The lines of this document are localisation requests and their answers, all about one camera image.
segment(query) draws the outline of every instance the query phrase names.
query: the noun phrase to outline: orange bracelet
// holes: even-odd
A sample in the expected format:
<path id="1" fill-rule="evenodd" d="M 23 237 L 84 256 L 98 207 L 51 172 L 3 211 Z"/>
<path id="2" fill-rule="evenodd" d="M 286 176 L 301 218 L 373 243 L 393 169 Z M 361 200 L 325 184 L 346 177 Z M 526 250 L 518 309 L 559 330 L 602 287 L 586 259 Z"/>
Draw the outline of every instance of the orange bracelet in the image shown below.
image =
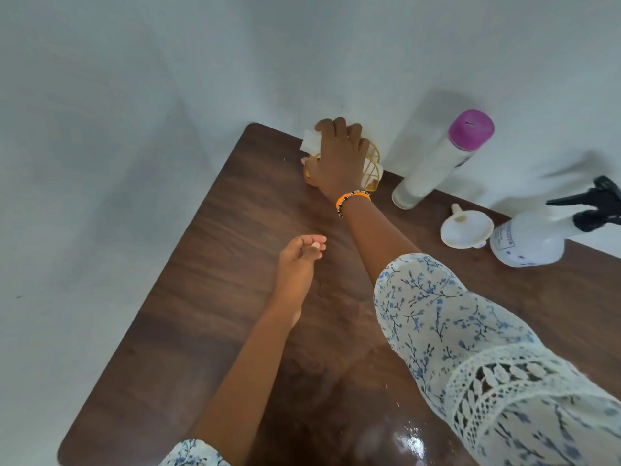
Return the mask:
<path id="1" fill-rule="evenodd" d="M 371 200 L 371 196 L 363 189 L 357 189 L 356 191 L 352 191 L 351 193 L 346 193 L 337 200 L 337 214 L 339 217 L 343 217 L 341 214 L 341 206 L 352 196 L 364 196 L 369 201 Z"/>

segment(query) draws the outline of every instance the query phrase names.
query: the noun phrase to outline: lace trim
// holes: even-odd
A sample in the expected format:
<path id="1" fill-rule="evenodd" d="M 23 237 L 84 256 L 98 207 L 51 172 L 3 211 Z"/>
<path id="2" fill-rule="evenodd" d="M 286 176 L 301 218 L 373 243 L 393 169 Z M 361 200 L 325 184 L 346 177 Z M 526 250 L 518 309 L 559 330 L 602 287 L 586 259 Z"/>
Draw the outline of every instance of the lace trim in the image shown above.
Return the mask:
<path id="1" fill-rule="evenodd" d="M 492 347 L 464 361 L 446 385 L 446 421 L 476 458 L 481 436 L 517 401 L 536 396 L 613 396 L 540 344 Z"/>

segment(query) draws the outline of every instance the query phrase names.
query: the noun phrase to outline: wood grain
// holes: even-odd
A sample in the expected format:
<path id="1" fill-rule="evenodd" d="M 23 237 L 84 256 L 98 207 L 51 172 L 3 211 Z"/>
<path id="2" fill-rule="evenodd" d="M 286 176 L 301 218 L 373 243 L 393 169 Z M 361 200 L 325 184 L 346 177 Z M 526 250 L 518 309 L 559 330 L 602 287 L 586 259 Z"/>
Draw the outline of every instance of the wood grain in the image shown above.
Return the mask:
<path id="1" fill-rule="evenodd" d="M 300 140 L 251 124 L 186 230 L 59 452 L 64 466 L 156 465 L 213 394 L 271 290 L 292 236 L 328 236 L 302 318 L 291 332 L 252 465 L 474 464 L 431 412 L 377 324 L 372 287 L 342 219 L 302 179 Z M 509 268 L 489 247 L 440 240 L 450 204 L 434 191 L 415 209 L 373 201 L 473 291 L 522 317 L 595 382 L 621 396 L 621 260 L 570 242 L 561 262 Z"/>

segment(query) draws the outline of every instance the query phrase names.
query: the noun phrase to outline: purple cap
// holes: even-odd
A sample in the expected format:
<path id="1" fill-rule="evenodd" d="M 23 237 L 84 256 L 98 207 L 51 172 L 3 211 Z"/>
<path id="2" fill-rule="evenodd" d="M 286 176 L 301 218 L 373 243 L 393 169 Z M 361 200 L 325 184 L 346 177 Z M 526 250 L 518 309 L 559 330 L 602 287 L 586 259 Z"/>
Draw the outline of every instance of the purple cap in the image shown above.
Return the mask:
<path id="1" fill-rule="evenodd" d="M 495 129 L 492 119 L 483 111 L 468 109 L 448 128 L 448 138 L 455 147 L 472 152 L 485 144 Z"/>

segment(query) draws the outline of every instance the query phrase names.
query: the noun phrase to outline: white wall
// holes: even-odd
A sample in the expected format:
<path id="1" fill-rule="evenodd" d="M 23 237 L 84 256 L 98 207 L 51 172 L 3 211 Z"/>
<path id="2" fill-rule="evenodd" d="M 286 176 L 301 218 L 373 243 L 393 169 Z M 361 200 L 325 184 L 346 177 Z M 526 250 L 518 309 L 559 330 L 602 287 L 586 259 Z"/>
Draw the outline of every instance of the white wall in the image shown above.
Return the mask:
<path id="1" fill-rule="evenodd" d="M 4 460 L 54 462 L 249 122 L 343 115 L 407 174 L 480 107 L 497 133 L 446 191 L 515 214 L 621 182 L 620 18 L 621 0 L 1 0 Z M 581 241 L 621 256 L 608 227 Z"/>

